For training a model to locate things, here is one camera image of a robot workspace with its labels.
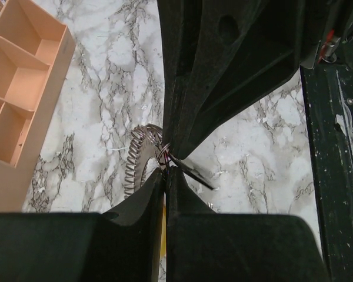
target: coiled wire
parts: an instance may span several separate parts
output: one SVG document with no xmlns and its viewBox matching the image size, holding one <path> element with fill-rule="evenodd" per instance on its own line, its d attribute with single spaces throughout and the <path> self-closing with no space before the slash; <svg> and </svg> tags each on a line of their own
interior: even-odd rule
<svg viewBox="0 0 353 282">
<path fill-rule="evenodd" d="M 169 144 L 162 147 L 162 129 L 159 126 L 138 125 L 132 130 L 131 136 L 132 140 L 129 145 L 127 163 L 125 166 L 124 198 L 132 195 L 144 184 L 149 158 L 155 158 L 158 166 L 165 173 L 168 173 L 169 162 L 171 160 L 168 157 Z M 153 146 L 154 150 L 148 150 L 148 146 Z M 141 154 L 149 154 L 145 157 L 143 156 L 146 160 L 145 164 L 141 163 L 143 161 Z"/>
</svg>

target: marble floor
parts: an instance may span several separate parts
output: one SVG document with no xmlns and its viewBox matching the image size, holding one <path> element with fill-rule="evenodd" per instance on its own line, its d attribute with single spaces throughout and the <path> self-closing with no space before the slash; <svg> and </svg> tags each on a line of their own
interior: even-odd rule
<svg viewBox="0 0 353 282">
<path fill-rule="evenodd" d="M 67 24 L 76 51 L 24 204 L 25 212 L 104 212 L 124 199 L 130 131 L 162 126 L 156 0 L 36 0 Z M 188 158 L 219 187 L 192 188 L 222 213 L 302 217 L 319 242 L 301 81 L 219 127 Z M 165 280 L 165 260 L 160 281 Z"/>
</svg>

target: metal spring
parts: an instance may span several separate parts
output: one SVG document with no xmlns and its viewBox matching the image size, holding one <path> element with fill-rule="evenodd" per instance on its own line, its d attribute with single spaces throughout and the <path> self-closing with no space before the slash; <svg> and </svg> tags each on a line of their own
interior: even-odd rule
<svg viewBox="0 0 353 282">
<path fill-rule="evenodd" d="M 156 160 L 159 166 L 167 165 L 166 168 L 168 169 L 168 158 L 166 157 L 168 153 L 169 145 L 164 147 L 162 146 L 162 129 L 155 125 L 146 125 L 136 126 L 133 131 L 131 132 L 132 140 L 131 144 L 129 145 L 129 152 L 127 157 L 127 164 L 125 166 L 125 177 L 124 177 L 124 198 L 129 197 L 134 193 L 135 190 L 135 169 L 136 169 L 136 161 L 139 158 L 139 153 L 141 150 L 141 146 L 145 139 L 151 141 L 151 143 L 155 146 L 155 152 L 158 149 L 160 151 L 159 155 L 155 153 Z M 162 154 L 165 154 L 167 164 L 160 164 L 159 160 L 161 159 Z M 144 172 L 141 176 L 141 185 L 145 182 L 146 178 L 146 167 L 145 165 Z"/>
</svg>

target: white marble surface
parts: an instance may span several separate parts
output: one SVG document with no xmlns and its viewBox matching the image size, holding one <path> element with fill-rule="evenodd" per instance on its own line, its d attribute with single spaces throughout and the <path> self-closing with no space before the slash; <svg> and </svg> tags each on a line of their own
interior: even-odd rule
<svg viewBox="0 0 353 282">
<path fill-rule="evenodd" d="M 25 212 L 104 212 L 124 198 L 129 133 L 162 126 L 156 0 L 36 0 L 77 47 L 24 204 Z M 219 212 L 302 217 L 319 240 L 299 74 L 218 128 L 190 157 L 218 191 L 189 180 Z M 160 279 L 165 280 L 165 261 Z"/>
</svg>

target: scratched black surface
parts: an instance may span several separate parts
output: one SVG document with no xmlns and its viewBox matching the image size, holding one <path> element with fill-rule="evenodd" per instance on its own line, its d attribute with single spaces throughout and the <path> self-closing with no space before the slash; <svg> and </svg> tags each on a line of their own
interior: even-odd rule
<svg viewBox="0 0 353 282">
<path fill-rule="evenodd" d="M 338 53 L 337 65 L 302 70 L 302 81 L 323 257 L 332 281 L 353 281 L 353 48 Z"/>
</svg>

